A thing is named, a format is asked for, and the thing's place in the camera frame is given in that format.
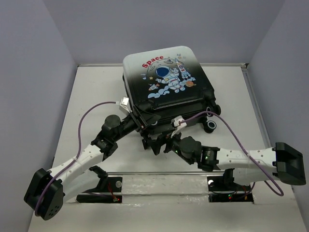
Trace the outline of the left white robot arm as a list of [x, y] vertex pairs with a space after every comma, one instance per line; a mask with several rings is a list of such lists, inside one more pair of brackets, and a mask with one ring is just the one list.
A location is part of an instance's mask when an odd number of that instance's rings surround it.
[[138, 107], [124, 119], [109, 115], [95, 139], [85, 149], [79, 146], [75, 157], [49, 171], [41, 168], [34, 173], [24, 196], [25, 203], [34, 210], [35, 216], [51, 219], [64, 203], [68, 184], [110, 157], [118, 148], [118, 140], [135, 130], [148, 128], [160, 118]]

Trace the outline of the black suitcase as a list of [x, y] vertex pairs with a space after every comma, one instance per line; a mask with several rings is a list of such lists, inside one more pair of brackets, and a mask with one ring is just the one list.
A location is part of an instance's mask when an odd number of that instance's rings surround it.
[[206, 133], [216, 129], [210, 112], [219, 115], [221, 107], [191, 48], [176, 46], [128, 55], [123, 59], [123, 81], [133, 112], [160, 116], [140, 133], [144, 149], [173, 131], [171, 121], [178, 116], [193, 117], [187, 126], [200, 123]]

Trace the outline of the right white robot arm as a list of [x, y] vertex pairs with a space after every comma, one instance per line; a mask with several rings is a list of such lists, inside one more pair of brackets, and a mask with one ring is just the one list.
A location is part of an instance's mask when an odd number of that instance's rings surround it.
[[286, 143], [278, 142], [274, 147], [248, 152], [204, 146], [193, 137], [182, 138], [180, 134], [162, 134], [155, 140], [144, 137], [142, 143], [155, 155], [164, 146], [164, 153], [174, 152], [205, 172], [223, 171], [222, 184], [226, 189], [272, 179], [287, 185], [306, 184], [303, 155]]

